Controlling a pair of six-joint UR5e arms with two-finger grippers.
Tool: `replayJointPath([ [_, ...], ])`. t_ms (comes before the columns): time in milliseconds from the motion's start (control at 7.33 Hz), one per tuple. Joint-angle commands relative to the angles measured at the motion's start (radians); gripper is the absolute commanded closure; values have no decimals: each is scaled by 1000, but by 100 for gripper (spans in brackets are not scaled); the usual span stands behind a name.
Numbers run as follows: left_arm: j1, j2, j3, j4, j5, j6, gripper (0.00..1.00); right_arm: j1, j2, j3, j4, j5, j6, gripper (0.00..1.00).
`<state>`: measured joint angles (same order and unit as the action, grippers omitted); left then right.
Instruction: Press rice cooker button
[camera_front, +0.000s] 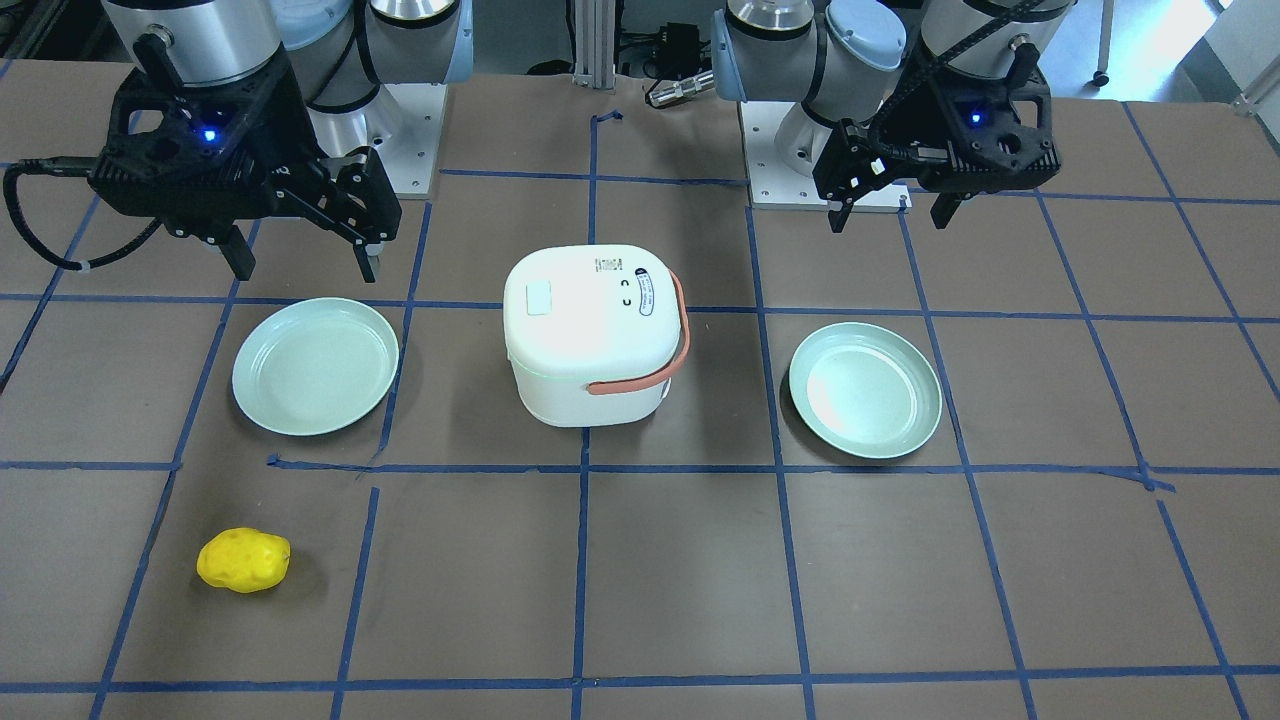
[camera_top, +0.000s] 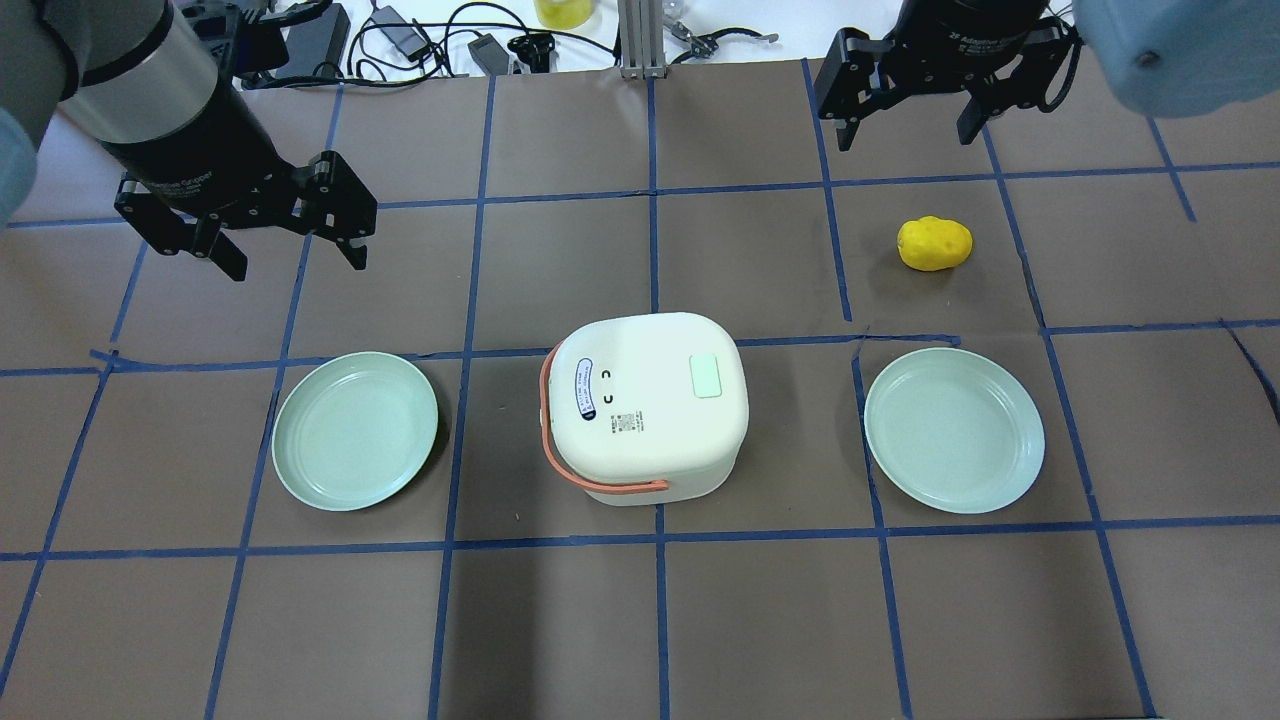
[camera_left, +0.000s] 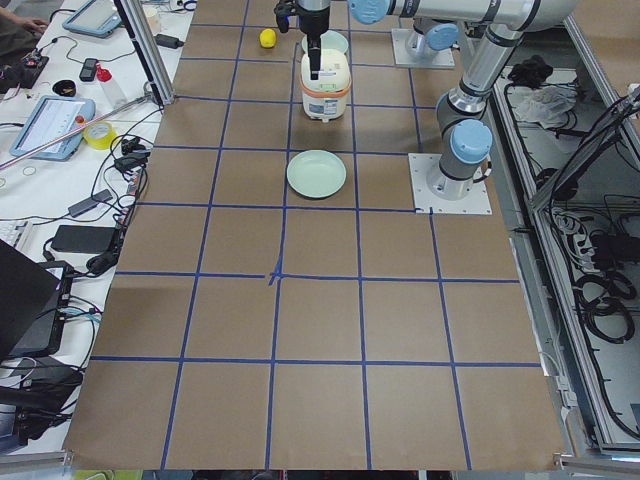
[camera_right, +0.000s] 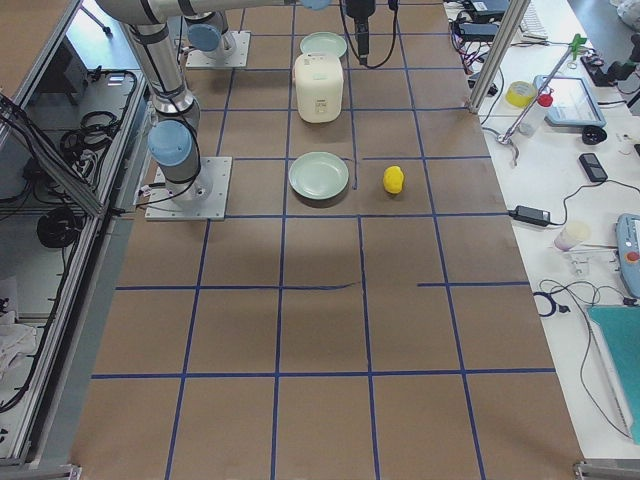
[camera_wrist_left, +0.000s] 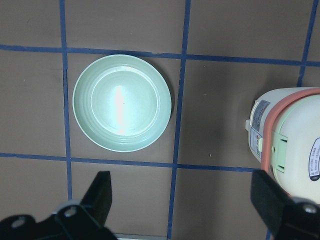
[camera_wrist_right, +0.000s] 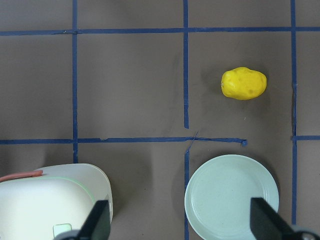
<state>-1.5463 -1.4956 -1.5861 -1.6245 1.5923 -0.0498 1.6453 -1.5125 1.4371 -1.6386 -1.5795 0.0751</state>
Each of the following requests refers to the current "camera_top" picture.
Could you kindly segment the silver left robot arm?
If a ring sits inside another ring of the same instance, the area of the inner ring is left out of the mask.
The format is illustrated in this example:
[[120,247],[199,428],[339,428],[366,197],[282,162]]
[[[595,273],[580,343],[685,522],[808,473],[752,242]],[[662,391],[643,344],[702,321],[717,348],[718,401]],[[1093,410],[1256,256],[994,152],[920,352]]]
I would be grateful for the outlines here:
[[28,199],[63,113],[122,165],[113,206],[152,251],[242,281],[247,258],[228,232],[278,227],[330,241],[362,270],[372,193],[338,152],[287,161],[233,85],[285,64],[282,31],[328,8],[5,1],[3,219]]

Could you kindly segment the light blue right robot arm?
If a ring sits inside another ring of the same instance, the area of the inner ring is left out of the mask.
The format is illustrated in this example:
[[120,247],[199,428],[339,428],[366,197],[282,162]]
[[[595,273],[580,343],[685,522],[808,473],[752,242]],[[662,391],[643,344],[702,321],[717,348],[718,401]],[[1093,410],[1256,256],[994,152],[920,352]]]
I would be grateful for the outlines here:
[[1012,109],[1055,111],[1089,49],[1110,92],[1153,118],[1201,117],[1277,90],[1275,1],[905,1],[882,38],[845,27],[813,83],[815,117],[852,146],[874,113],[965,94],[955,132],[973,143]]

